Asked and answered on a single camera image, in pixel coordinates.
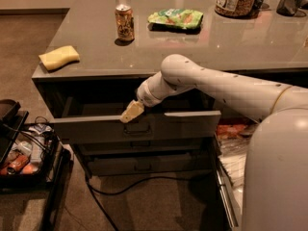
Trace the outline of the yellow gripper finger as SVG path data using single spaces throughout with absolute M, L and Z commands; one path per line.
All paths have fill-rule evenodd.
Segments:
M 144 106 L 140 101 L 132 100 L 126 110 L 120 116 L 120 121 L 123 123 L 128 123 L 134 118 L 141 115 L 144 111 Z

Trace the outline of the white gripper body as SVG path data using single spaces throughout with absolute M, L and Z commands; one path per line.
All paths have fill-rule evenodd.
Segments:
M 150 91 L 147 81 L 143 81 L 137 89 L 137 99 L 146 107 L 154 107 L 162 102 Z

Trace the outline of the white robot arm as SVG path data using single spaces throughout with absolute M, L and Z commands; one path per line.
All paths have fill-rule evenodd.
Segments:
M 142 82 L 120 120 L 191 89 L 258 123 L 245 160 L 242 231 L 307 231 L 308 89 L 212 70 L 173 54 Z

